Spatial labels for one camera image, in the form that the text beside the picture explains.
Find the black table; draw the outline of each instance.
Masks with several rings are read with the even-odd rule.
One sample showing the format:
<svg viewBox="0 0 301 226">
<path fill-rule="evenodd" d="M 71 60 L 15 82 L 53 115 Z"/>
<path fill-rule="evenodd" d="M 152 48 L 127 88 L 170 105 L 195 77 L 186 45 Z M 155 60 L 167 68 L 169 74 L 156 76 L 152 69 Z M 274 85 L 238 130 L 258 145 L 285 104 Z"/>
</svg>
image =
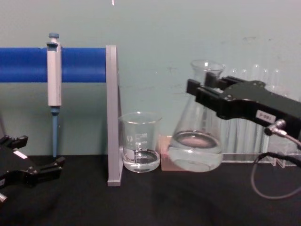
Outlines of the black table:
<svg viewBox="0 0 301 226">
<path fill-rule="evenodd" d="M 37 164 L 51 157 L 31 157 Z M 1 226 L 297 226 L 301 194 L 281 201 L 250 186 L 251 164 L 222 164 L 207 173 L 123 171 L 108 187 L 107 156 L 66 156 L 59 180 L 30 189 L 1 189 L 9 200 Z M 301 185 L 301 169 L 260 165 L 256 183 L 270 195 Z"/>
</svg>

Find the erlenmeyer flask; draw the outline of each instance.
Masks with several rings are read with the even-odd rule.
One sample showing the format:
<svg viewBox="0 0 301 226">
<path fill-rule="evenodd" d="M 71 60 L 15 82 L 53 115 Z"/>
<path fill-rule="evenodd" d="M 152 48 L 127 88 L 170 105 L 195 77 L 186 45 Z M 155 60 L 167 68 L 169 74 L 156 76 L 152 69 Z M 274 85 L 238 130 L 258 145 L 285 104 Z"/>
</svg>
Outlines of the erlenmeyer flask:
<svg viewBox="0 0 301 226">
<path fill-rule="evenodd" d="M 225 68 L 211 60 L 195 60 L 191 66 L 194 79 L 201 83 L 206 72 L 219 77 Z M 218 167 L 222 162 L 219 124 L 216 113 L 195 102 L 191 95 L 168 147 L 170 159 L 188 171 L 206 172 Z"/>
</svg>

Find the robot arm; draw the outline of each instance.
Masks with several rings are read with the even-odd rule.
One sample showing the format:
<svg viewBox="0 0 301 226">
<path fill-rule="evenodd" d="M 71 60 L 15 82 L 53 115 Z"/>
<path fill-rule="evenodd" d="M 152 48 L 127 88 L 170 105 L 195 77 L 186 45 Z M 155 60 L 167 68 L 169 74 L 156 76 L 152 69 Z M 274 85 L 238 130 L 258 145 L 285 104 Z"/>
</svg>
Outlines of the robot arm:
<svg viewBox="0 0 301 226">
<path fill-rule="evenodd" d="M 208 72 L 204 86 L 189 79 L 187 93 L 194 95 L 196 102 L 215 111 L 219 118 L 247 119 L 266 127 L 264 132 L 268 136 L 285 136 L 287 133 L 301 141 L 301 103 L 269 92 L 265 85 L 262 81 L 245 81 L 231 76 L 217 79 Z"/>
<path fill-rule="evenodd" d="M 27 144 L 28 137 L 17 139 L 9 136 L 0 138 L 0 189 L 15 184 L 35 186 L 60 177 L 65 158 L 56 159 L 53 163 L 37 166 L 18 148 Z M 0 205 L 6 197 L 0 194 Z"/>
</svg>

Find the clear liquid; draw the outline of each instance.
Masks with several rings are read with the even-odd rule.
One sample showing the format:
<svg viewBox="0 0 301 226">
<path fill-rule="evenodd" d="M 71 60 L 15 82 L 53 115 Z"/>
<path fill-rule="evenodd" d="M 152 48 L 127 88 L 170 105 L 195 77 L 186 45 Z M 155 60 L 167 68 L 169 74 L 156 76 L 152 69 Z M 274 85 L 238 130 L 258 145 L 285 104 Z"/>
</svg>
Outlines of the clear liquid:
<svg viewBox="0 0 301 226">
<path fill-rule="evenodd" d="M 152 150 L 136 151 L 135 159 L 127 158 L 127 154 L 123 156 L 124 166 L 133 172 L 145 173 L 156 169 L 160 164 L 160 155 Z"/>
<path fill-rule="evenodd" d="M 206 172 L 222 162 L 220 142 L 202 131 L 182 131 L 173 136 L 168 154 L 177 166 L 193 172 Z"/>
</svg>

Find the gray cable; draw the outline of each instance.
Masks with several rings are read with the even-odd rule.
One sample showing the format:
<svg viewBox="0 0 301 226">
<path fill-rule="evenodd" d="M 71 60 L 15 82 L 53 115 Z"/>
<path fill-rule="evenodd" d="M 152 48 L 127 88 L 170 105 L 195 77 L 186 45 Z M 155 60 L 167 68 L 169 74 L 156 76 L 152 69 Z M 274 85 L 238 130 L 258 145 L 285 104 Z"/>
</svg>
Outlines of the gray cable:
<svg viewBox="0 0 301 226">
<path fill-rule="evenodd" d="M 293 137 L 291 137 L 290 135 L 285 135 L 284 136 L 285 138 L 293 141 L 295 144 L 297 144 L 298 146 L 301 147 L 301 142 Z M 270 199 L 270 200 L 279 200 L 279 199 L 285 199 L 285 198 L 289 198 L 295 194 L 297 194 L 298 192 L 301 191 L 301 186 L 298 187 L 296 190 L 288 193 L 288 194 L 284 194 L 284 195 L 280 195 L 280 196 L 269 196 L 269 195 L 265 195 L 263 193 L 261 193 L 256 185 L 255 185 L 255 181 L 254 181 L 254 176 L 255 176 L 255 171 L 256 171 L 256 168 L 257 168 L 257 162 L 254 164 L 253 168 L 252 168 L 252 173 L 251 173 L 251 185 L 252 185 L 252 189 L 261 197 L 265 198 L 265 199 Z"/>
</svg>

